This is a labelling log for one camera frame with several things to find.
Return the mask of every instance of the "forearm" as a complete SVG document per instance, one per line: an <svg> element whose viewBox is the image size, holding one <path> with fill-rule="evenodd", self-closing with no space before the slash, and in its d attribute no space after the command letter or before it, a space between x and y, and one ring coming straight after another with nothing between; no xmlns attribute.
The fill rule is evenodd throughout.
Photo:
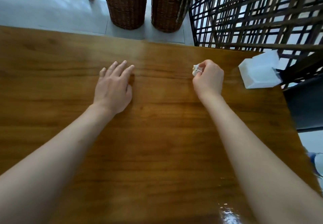
<svg viewBox="0 0 323 224"><path fill-rule="evenodd" d="M42 222L112 117L90 106L67 128L5 172L0 177L0 222Z"/></svg>
<svg viewBox="0 0 323 224"><path fill-rule="evenodd" d="M262 223L317 223L322 200L264 145L221 96L204 99L251 208Z"/></svg>

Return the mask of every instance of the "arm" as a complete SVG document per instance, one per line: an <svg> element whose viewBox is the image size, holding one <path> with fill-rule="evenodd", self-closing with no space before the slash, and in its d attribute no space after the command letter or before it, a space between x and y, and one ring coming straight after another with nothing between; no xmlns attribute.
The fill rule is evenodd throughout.
<svg viewBox="0 0 323 224"><path fill-rule="evenodd" d="M94 102L67 128L0 176L0 223L42 223L107 123L131 101L134 68L100 71Z"/></svg>
<svg viewBox="0 0 323 224"><path fill-rule="evenodd" d="M223 70L211 60L194 89L214 121L239 183L260 223L320 223L323 199L289 169L221 97Z"/></svg>

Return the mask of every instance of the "wooden table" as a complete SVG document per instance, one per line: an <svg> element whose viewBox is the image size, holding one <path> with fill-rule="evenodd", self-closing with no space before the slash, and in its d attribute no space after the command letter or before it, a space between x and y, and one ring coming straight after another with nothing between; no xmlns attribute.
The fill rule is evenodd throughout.
<svg viewBox="0 0 323 224"><path fill-rule="evenodd" d="M102 67L127 60L135 65L132 102L98 137L51 223L256 223L194 93L194 64L218 63L230 107L305 182L319 188L281 89L243 86L237 66L254 55L1 27L0 173L91 104Z"/></svg>

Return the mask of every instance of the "tissue box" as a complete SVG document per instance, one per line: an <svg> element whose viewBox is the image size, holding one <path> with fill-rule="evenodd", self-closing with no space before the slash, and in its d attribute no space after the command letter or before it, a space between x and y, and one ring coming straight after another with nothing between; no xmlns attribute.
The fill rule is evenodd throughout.
<svg viewBox="0 0 323 224"><path fill-rule="evenodd" d="M268 88L280 84L282 81L275 70L278 61L276 50L244 59L239 70L245 88Z"/></svg>

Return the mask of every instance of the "wicker basket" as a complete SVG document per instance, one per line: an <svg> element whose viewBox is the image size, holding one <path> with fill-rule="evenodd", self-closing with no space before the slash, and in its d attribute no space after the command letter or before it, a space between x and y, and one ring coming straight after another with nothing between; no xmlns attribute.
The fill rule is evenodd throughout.
<svg viewBox="0 0 323 224"><path fill-rule="evenodd" d="M156 29L166 33L179 30L188 10L184 7L186 1L187 0L152 0L152 25Z"/></svg>
<svg viewBox="0 0 323 224"><path fill-rule="evenodd" d="M123 29L136 29L145 21L147 0L107 0L112 22Z"/></svg>

